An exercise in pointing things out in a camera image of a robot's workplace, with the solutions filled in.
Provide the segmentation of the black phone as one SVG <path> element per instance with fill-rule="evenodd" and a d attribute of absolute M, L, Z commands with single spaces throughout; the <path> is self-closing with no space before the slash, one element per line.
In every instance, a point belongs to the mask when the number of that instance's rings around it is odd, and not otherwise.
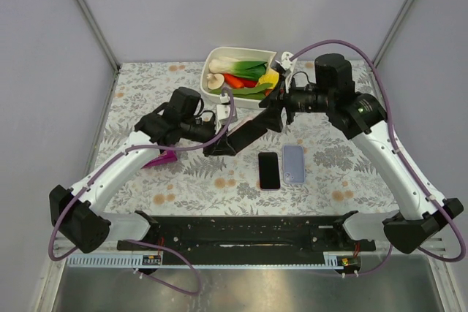
<path fill-rule="evenodd" d="M 260 188 L 269 191 L 279 190 L 281 181 L 277 153 L 260 152 L 258 154 L 258 165 Z"/>

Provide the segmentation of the lilac phone case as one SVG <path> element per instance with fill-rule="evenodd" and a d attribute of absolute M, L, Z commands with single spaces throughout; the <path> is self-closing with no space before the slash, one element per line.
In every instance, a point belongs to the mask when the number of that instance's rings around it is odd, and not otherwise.
<path fill-rule="evenodd" d="M 300 145 L 284 145 L 282 149 L 282 169 L 284 182 L 287 184 L 303 184 L 306 181 L 303 147 Z"/>

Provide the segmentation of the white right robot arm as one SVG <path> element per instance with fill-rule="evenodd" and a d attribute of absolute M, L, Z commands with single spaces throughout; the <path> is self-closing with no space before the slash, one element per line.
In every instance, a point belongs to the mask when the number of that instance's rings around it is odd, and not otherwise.
<path fill-rule="evenodd" d="M 285 111 L 288 123 L 296 113 L 325 113 L 331 125 L 373 164 L 399 206 L 394 214 L 352 214 L 342 224 L 347 235 L 353 240 L 386 240 L 400 252 L 411 254 L 450 227 L 465 254 L 466 245 L 453 221 L 463 212 L 462 203 L 434 188 L 398 144 L 389 108 L 375 96 L 356 91 L 351 63 L 337 53 L 317 57 L 315 81 L 304 87 L 294 85 L 292 64 L 292 56 L 271 64 L 279 81 L 261 106 Z"/>

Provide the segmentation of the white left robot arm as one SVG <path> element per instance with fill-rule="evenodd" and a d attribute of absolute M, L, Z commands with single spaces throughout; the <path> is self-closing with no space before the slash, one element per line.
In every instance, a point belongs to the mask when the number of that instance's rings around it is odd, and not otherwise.
<path fill-rule="evenodd" d="M 216 128 L 217 116 L 208 123 L 200 119 L 197 108 L 203 104 L 201 95 L 185 87 L 177 88 L 169 102 L 144 115 L 124 143 L 90 175 L 66 189 L 56 186 L 49 195 L 53 231 L 49 239 L 49 257 L 56 261 L 53 245 L 57 234 L 68 239 L 75 249 L 87 254 L 103 243 L 152 240 L 153 220 L 142 212 L 107 213 L 105 208 L 119 189 L 140 169 L 153 161 L 161 151 L 177 151 L 182 139 L 194 141 L 194 149 L 206 148 L 218 142 L 235 116 L 231 90 L 222 89 L 219 105 L 225 122 Z"/>

